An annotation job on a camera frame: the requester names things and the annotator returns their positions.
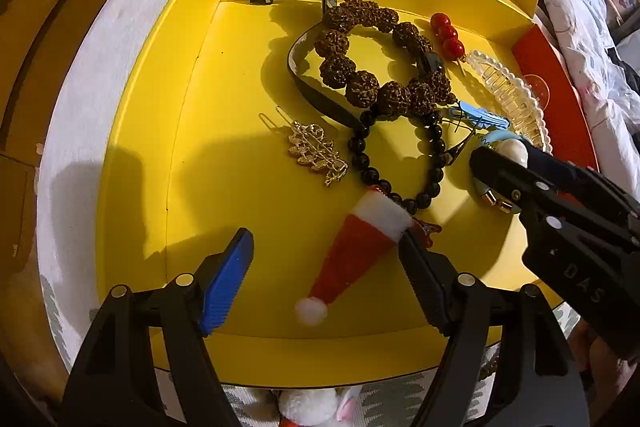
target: gold leaf hair clip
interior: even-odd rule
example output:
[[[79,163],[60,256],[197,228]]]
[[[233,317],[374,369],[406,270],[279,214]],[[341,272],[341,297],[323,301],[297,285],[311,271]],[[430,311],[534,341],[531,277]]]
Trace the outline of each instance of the gold leaf hair clip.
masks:
[[[334,141],[324,136],[324,129],[315,123],[302,125],[293,120],[279,105],[276,106],[276,111],[293,131],[289,136],[289,141],[293,145],[289,148],[289,152],[298,156],[298,163],[309,165],[314,172],[326,169],[324,185],[327,187],[336,180],[340,181],[349,165],[340,159],[340,153],[334,151]]]

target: blue hair clip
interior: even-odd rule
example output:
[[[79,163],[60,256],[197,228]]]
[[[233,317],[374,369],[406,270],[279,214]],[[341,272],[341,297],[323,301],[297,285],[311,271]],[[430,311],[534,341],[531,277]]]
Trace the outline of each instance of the blue hair clip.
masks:
[[[195,278],[204,298],[198,323],[204,337],[224,324],[253,259],[254,236],[238,229],[223,253],[209,255],[200,264]]]
[[[484,107],[474,107],[470,103],[458,102],[448,109],[451,120],[466,120],[477,129],[508,129],[510,122],[507,118],[487,111]]]

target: white pompom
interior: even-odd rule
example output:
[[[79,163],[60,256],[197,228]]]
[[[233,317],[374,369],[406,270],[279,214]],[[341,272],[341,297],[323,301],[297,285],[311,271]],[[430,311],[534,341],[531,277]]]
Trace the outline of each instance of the white pompom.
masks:
[[[326,304],[316,297],[307,297],[296,302],[296,316],[300,324],[317,326],[326,318]]]
[[[318,425],[335,415],[338,395],[328,389],[286,389],[280,393],[278,407],[285,418],[298,425]]]
[[[527,148],[520,140],[510,138],[508,140],[501,141],[498,143],[496,150],[502,156],[506,156],[510,160],[519,163],[524,168],[527,167],[527,163],[529,162],[529,152],[527,152]]]

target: wooden cabinet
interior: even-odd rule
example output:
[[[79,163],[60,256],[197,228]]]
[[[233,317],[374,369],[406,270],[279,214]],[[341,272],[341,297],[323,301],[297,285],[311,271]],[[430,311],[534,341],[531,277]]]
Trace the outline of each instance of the wooden cabinet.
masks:
[[[0,153],[37,166],[66,72],[106,0],[6,0],[0,12]]]
[[[53,402],[62,398],[66,369],[35,260],[36,148],[105,1],[0,0],[0,351],[27,389]]]
[[[0,284],[24,267],[31,250],[34,170],[0,156]]]

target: santa hat ornament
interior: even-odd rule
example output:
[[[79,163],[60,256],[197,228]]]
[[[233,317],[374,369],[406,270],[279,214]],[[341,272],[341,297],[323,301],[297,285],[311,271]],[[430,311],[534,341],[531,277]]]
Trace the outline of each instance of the santa hat ornament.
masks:
[[[320,324],[327,315],[327,305],[396,245],[413,223],[411,215],[379,187],[369,188],[347,214],[308,297],[296,303],[299,322]]]

